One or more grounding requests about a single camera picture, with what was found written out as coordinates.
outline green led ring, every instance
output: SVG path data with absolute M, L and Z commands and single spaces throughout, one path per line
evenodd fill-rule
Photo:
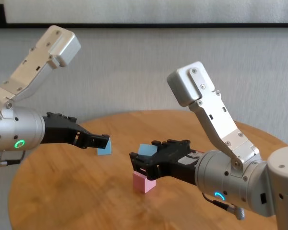
M 22 146 L 24 146 L 24 140 L 19 140 L 15 143 L 14 147 L 17 149 L 17 148 L 20 148 Z

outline pink block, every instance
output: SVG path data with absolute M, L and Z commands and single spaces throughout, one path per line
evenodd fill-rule
M 147 193 L 156 185 L 156 180 L 149 181 L 146 176 L 139 172 L 133 172 L 133 187 L 142 193 Z

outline round wooden table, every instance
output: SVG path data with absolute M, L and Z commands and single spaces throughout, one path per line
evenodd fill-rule
M 286 146 L 248 125 L 237 126 L 267 159 Z M 109 134 L 112 155 L 68 144 L 41 145 L 20 166 L 9 194 L 14 230 L 276 230 L 275 217 L 246 211 L 246 219 L 208 203 L 196 186 L 165 177 L 147 194 L 132 187 L 130 152 L 141 143 L 191 141 L 191 148 L 215 149 L 195 114 L 145 111 L 106 116 L 83 124 Z

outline light blue cube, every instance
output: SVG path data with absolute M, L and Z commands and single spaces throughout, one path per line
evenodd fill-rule
M 104 156 L 104 155 L 111 155 L 111 154 L 112 154 L 112 144 L 111 144 L 111 139 L 109 138 L 105 149 L 97 149 L 97 155 Z
M 141 144 L 138 150 L 138 154 L 151 157 L 157 152 L 157 149 L 158 147 L 156 145 Z

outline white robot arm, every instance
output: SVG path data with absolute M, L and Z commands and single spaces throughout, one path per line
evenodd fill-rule
M 51 26 L 30 49 L 11 77 L 0 85 L 0 166 L 19 163 L 2 161 L 4 151 L 30 150 L 40 143 L 69 143 L 80 148 L 105 148 L 108 136 L 97 136 L 77 125 L 76 118 L 18 107 L 16 102 L 33 95 L 46 76 L 65 67 L 80 50 L 75 34 Z
M 151 158 L 130 153 L 134 170 L 149 180 L 173 176 L 194 184 L 206 200 L 237 219 L 244 219 L 244 208 L 265 217 L 276 215 L 278 229 L 288 230 L 288 147 L 263 161 L 256 146 L 237 128 L 201 62 L 173 72 L 168 84 L 179 104 L 196 114 L 218 150 L 201 154 L 190 149 L 186 140 L 153 141 L 158 152 Z M 174 149 L 179 151 L 169 159 Z M 209 200 L 205 194 L 233 205 Z

